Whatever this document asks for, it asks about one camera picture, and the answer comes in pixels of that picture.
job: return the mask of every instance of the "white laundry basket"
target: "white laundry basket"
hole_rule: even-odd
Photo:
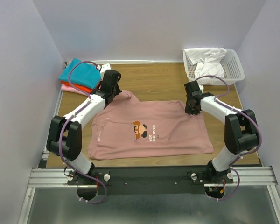
[[[245,78],[245,75],[237,53],[232,49],[226,49],[226,50],[227,50],[226,55],[221,60],[220,63],[225,73],[224,80],[228,85],[232,85],[236,81],[243,80]],[[185,51],[183,51],[183,63],[185,66],[185,70],[189,82],[194,81],[195,80],[194,71],[197,65],[190,64]],[[197,82],[200,85],[224,85],[224,83],[222,83],[220,80],[216,78],[201,78]]]

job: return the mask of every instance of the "white cloth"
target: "white cloth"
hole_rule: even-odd
[[[220,61],[226,54],[224,48],[188,48],[184,49],[191,65],[197,64],[194,75],[212,75],[224,78],[224,70]]]

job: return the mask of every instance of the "pink t-shirt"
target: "pink t-shirt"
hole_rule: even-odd
[[[184,108],[180,100],[140,102],[123,90],[94,118],[89,158],[212,153],[203,115],[189,115]]]

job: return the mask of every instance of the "gray wall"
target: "gray wall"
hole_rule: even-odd
[[[33,0],[61,55],[181,60],[183,48],[236,49],[265,0]]]
[[[280,193],[280,0],[267,1],[238,56],[246,76],[237,84],[239,95],[256,112],[264,135],[259,156],[273,166]]]
[[[55,108],[62,61],[31,0],[0,1],[0,224],[18,222]]]

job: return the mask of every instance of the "teal folded cloth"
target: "teal folded cloth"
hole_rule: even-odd
[[[58,80],[63,82],[69,82],[68,76],[70,71],[74,66],[76,66],[80,62],[81,61],[79,59],[74,58],[69,64],[69,66],[67,66],[67,68],[63,70]],[[101,75],[99,71],[96,69],[96,67],[94,65],[90,65],[87,63],[78,65],[73,70],[70,76],[70,81],[73,84],[83,85],[91,89],[97,87],[100,80],[101,80]]]

